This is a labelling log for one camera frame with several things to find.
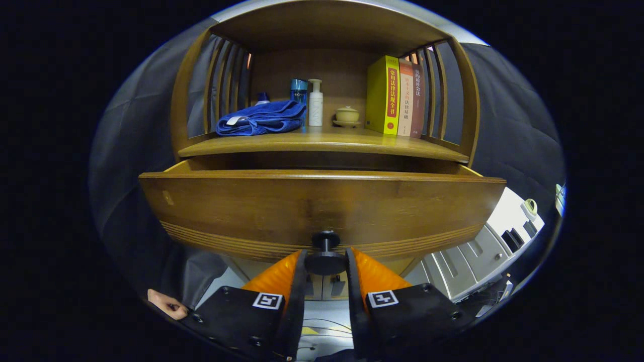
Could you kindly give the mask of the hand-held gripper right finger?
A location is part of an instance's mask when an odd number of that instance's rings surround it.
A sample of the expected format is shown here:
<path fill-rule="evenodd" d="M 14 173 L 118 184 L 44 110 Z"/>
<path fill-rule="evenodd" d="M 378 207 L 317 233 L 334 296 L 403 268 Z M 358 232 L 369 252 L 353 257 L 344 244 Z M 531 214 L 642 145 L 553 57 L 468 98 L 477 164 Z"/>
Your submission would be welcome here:
<path fill-rule="evenodd" d="M 413 286 L 353 247 L 346 257 L 357 360 L 437 361 L 437 346 L 474 322 L 432 284 Z"/>

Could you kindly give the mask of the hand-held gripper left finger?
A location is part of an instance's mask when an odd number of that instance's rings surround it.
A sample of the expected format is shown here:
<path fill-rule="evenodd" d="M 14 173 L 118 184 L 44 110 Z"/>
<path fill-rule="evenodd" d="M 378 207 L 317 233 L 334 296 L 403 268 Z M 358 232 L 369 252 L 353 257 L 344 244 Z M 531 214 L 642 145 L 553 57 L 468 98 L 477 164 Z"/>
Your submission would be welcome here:
<path fill-rule="evenodd" d="M 225 361 L 296 360 L 306 256 L 306 250 L 298 250 L 244 287 L 219 287 L 180 323 L 222 352 Z"/>

